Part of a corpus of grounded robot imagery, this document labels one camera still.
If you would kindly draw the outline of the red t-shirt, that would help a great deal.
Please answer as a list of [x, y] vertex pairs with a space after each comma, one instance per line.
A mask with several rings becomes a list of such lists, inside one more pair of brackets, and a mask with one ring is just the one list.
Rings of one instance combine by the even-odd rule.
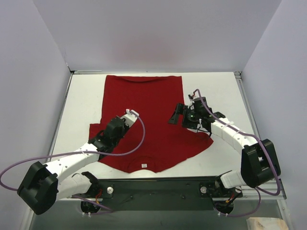
[[105, 81], [100, 123], [90, 124], [93, 138], [126, 109], [139, 113], [137, 121], [127, 132], [114, 154], [134, 149], [126, 156], [105, 156], [100, 160], [107, 166], [132, 173], [150, 170], [154, 173], [169, 169], [208, 149], [213, 140], [203, 132], [192, 132], [168, 123], [178, 103], [184, 103], [182, 77], [131, 77], [108, 75]]

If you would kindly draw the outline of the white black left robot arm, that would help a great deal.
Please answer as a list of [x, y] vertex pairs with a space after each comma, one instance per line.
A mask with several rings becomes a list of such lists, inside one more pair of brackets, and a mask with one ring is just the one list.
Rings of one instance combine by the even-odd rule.
[[33, 163], [17, 194], [37, 215], [45, 213], [63, 198], [95, 196], [101, 190], [99, 180], [90, 172], [79, 173], [78, 170], [110, 155], [136, 120], [133, 114], [117, 116], [72, 155], [45, 164]]

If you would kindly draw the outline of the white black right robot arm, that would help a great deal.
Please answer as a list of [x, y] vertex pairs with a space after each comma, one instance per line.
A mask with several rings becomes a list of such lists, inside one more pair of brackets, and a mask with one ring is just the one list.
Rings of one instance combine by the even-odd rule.
[[190, 105], [178, 103], [169, 119], [177, 124], [183, 116], [181, 125], [192, 130], [205, 129], [233, 147], [241, 156], [239, 170], [229, 171], [219, 176], [218, 182], [230, 189], [247, 185], [256, 188], [281, 174], [274, 144], [269, 140], [259, 140], [236, 127], [224, 114], [213, 112], [206, 98], [191, 99]]

